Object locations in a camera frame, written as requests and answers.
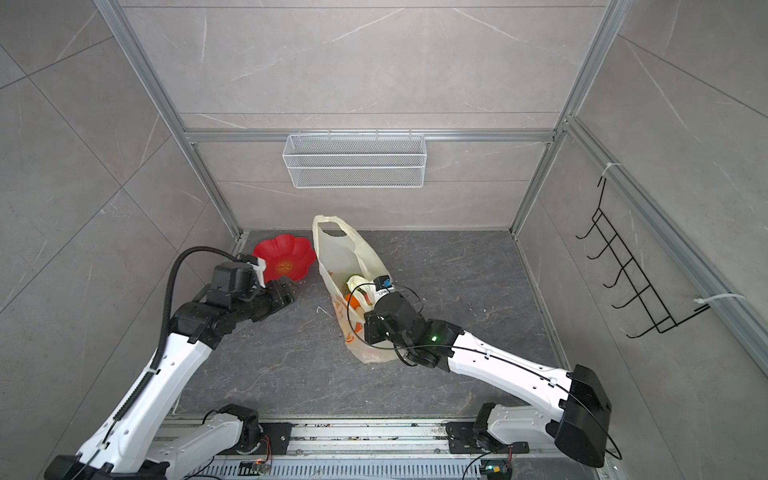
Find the red flower-shaped bowl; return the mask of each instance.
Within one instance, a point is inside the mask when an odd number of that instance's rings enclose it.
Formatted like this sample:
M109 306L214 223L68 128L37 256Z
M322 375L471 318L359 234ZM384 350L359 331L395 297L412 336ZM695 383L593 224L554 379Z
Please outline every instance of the red flower-shaped bowl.
M283 275L294 282L301 280L310 271L317 255L309 240L294 237L288 233L265 240L253 249L253 255L266 261L264 281L269 282Z

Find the white robotic arm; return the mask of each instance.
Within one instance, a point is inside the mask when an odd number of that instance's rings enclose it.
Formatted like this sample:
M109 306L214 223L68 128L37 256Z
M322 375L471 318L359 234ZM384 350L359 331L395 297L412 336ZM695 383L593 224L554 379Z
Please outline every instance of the white robotic arm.
M266 288L257 285L256 260L216 267L207 290L170 318L167 340L162 350L158 347L157 367L153 368L156 353L78 454L54 459L45 471L47 480L180 480L223 450L255 451L263 437L258 415L235 405L219 409L203 425L168 444L151 449L151 442L187 381L235 323L255 322L293 302L286 284L273 280ZM387 345L407 352L406 358L416 364L480 379L531 404L523 408L485 404L469 439L475 447L493 452L518 442L551 445L554 440L571 458L589 466L603 465L611 405L591 370L577 366L568 372L539 365L490 346L451 323L426 320L402 294L391 291L388 282L387 278L383 285L390 293L366 314L367 343L387 339L392 342Z

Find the cable tie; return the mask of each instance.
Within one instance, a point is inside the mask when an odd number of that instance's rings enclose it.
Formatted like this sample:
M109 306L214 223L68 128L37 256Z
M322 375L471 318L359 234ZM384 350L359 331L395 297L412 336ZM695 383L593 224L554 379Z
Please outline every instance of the cable tie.
M601 177L605 177L605 172L608 171L609 168L613 167L614 165L621 165L621 164L612 164L611 162L608 162L605 164L605 169L603 169L603 173L600 174Z
M707 298L694 298L694 302L704 305L705 303L709 303L712 300L717 300L719 298L727 298L727 297L741 298L742 300L746 300L746 297L744 295L739 295L738 293L718 293L717 295L708 296Z

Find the white plastic bag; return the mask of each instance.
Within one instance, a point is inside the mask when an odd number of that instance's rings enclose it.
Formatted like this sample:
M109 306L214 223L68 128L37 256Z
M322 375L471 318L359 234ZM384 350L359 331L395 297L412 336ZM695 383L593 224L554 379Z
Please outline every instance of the white plastic bag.
M321 223L335 223L346 235L337 237L329 235L320 227ZM338 217L318 215L312 223L312 237L317 253L317 263L320 276L326 284L328 293L333 301L336 319L344 335L346 348L363 363L388 362L397 355L392 350L379 350L361 342L349 328L347 319L345 294L349 290L346 281L352 275L373 279L381 275L389 275L386 267L373 251L370 245L347 222ZM360 338L365 338L365 320L349 308L349 319L355 326L355 332ZM392 347L391 342L385 341L377 346Z

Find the white wire basket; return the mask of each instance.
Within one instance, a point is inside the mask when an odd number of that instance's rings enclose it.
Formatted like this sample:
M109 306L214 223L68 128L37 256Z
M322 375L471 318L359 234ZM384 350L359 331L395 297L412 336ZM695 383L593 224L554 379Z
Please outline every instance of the white wire basket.
M283 160L296 188L421 187L427 147L419 134L294 134Z

